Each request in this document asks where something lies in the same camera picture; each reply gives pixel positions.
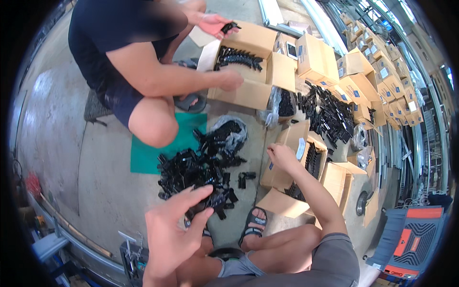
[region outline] foot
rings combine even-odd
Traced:
[[[266,227],[266,214],[265,212],[261,209],[261,208],[254,208],[252,210],[252,215],[255,216],[256,218],[259,218],[259,219],[262,219],[265,221],[265,224],[262,225],[262,224],[258,224],[258,223],[255,223],[255,222],[249,222],[249,224],[247,225],[247,227],[253,227],[253,228],[257,228],[259,230],[261,230],[262,232],[264,231],[264,228]],[[250,246],[253,244],[253,242],[255,240],[257,240],[258,238],[260,238],[261,236],[258,235],[258,234],[247,234],[243,237],[242,239],[242,243],[241,243],[241,249],[244,251],[244,252],[249,252],[250,250],[252,250],[250,248]]]

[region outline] black t-shirt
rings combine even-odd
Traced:
[[[79,0],[68,31],[70,51],[90,88],[105,92],[119,76],[105,55],[134,42],[152,42],[158,59],[164,56],[178,28],[170,19],[146,15],[157,3],[142,0]]]

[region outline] navy shorts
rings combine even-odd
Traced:
[[[172,40],[178,36],[172,36],[167,39],[152,42],[156,50],[158,60],[166,54]],[[107,85],[105,92],[105,105],[112,110],[115,117],[129,129],[129,118],[135,106],[144,98],[144,96],[120,74],[114,72],[113,80]]]

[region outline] metal wheel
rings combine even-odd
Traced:
[[[365,214],[365,206],[367,204],[368,193],[362,191],[357,199],[357,205],[355,207],[355,213],[357,216],[362,216]]]

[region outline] leg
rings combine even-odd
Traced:
[[[206,2],[204,0],[188,0],[181,3],[183,6],[190,10],[199,11],[202,13],[206,12]],[[169,44],[166,54],[160,59],[162,64],[172,64],[172,57],[175,54],[175,51],[186,38],[186,36],[191,32],[194,25],[187,25],[186,28],[179,33],[179,35]]]
[[[153,147],[171,144],[179,132],[174,104],[169,99],[144,97],[132,110],[129,130],[143,143]]]
[[[217,258],[206,256],[212,249],[212,239],[203,236],[201,248],[175,270],[179,286],[204,286],[217,278],[222,269],[222,263]]]
[[[264,218],[264,213],[259,209],[255,209],[252,214]],[[249,223],[249,227],[264,228],[255,223]],[[311,252],[320,239],[320,230],[308,224],[267,237],[247,235],[241,248],[245,252],[256,251],[249,255],[249,259],[266,273],[296,273],[311,265]]]

